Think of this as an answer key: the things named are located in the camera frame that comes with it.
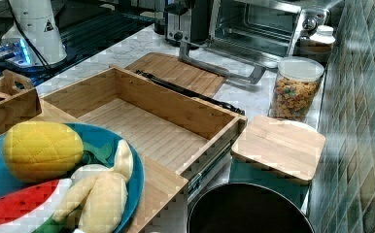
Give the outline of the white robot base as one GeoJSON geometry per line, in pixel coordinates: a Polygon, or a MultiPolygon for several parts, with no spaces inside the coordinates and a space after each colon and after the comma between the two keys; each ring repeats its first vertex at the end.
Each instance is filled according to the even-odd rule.
{"type": "Polygon", "coordinates": [[[50,69],[68,58],[51,0],[6,0],[13,26],[2,36],[0,58],[20,69],[50,69]]]}

